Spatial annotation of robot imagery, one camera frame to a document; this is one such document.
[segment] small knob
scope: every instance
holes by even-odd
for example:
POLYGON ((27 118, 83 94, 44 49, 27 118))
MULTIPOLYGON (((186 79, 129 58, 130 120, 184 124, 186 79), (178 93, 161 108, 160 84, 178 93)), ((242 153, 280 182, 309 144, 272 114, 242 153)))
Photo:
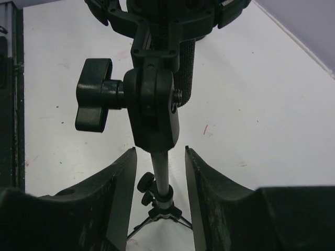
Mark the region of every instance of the small knob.
POLYGON ((152 202, 153 202, 153 196, 150 194, 150 192, 145 192, 141 200, 142 205, 147 206, 152 202))
POLYGON ((145 173, 138 182, 137 190, 139 190, 141 193, 148 191, 152 186, 154 180, 155 180, 154 174, 150 172, 145 173))

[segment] tripod leg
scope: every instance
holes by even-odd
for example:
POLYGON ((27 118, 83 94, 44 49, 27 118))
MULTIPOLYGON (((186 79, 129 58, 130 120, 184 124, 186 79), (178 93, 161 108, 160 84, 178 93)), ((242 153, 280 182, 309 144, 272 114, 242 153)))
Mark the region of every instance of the tripod leg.
POLYGON ((183 221, 183 222, 185 222, 185 225, 186 225, 188 228, 193 229, 193 227, 192 227, 192 223, 189 222, 186 218, 184 218, 183 216, 181 216, 181 217, 180 217, 180 220, 183 221))
POLYGON ((185 227, 187 227, 189 229, 193 229, 191 222, 189 222, 187 219, 185 219, 182 216, 180 218, 178 218, 178 217, 176 217, 174 215, 171 215, 170 219, 173 220, 176 223, 182 224, 183 226, 185 226, 185 227))
POLYGON ((144 226, 148 225, 149 223, 153 222, 154 219, 148 217, 146 218, 141 224, 134 227, 134 230, 128 235, 127 240, 131 239, 138 231, 140 231, 144 226))

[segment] white surface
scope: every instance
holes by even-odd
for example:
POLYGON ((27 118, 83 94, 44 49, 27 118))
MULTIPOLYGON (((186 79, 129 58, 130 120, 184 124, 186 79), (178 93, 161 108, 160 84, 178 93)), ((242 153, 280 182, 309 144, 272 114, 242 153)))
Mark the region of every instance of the white surface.
MULTIPOLYGON (((123 79, 131 40, 101 25, 82 0, 29 7, 24 18, 26 190, 53 195, 133 146, 125 110, 109 113, 103 134, 74 128, 85 59, 111 58, 113 78, 123 79)), ((335 81, 253 3, 197 43, 193 85, 170 154, 175 202, 188 219, 186 145, 252 189, 335 183, 335 81)), ((137 180, 149 170, 150 156, 138 150, 137 180)), ((135 190, 129 229, 147 216, 140 199, 135 190)), ((127 249, 194 250, 193 235, 160 221, 127 249)))

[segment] tripod head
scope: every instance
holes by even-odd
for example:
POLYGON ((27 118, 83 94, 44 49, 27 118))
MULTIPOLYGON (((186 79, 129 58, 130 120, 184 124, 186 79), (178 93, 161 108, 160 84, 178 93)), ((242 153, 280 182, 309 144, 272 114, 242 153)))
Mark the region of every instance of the tripod head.
POLYGON ((88 59, 78 86, 76 128, 103 132, 109 109, 127 108, 135 145, 167 152, 179 136, 177 108, 191 97, 195 39, 236 19, 250 0, 85 0, 92 14, 133 38, 134 69, 110 80, 110 59, 88 59))

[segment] pink stain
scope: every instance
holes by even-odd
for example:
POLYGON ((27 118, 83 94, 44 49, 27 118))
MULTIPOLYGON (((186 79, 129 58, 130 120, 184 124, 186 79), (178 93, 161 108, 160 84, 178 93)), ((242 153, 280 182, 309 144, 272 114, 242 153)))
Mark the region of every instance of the pink stain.
POLYGON ((48 117, 40 117, 40 119, 51 119, 53 116, 48 116, 48 117))
POLYGON ((207 128, 208 128, 208 125, 206 125, 206 127, 205 127, 205 129, 204 129, 204 135, 205 135, 205 133, 206 133, 206 131, 207 131, 207 128))
POLYGON ((130 56, 130 51, 129 50, 125 50, 125 51, 121 51, 121 52, 117 53, 116 54, 116 59, 118 61, 120 61, 122 59, 126 59, 129 56, 130 56))
POLYGON ((39 155, 37 155, 33 160, 31 161, 25 161, 25 166, 28 167, 32 162, 34 162, 35 160, 37 160, 37 158, 39 157, 39 155))
POLYGON ((128 242, 130 242, 130 243, 133 243, 135 246, 140 246, 140 244, 138 243, 138 241, 137 240, 135 240, 135 239, 130 239, 128 242))

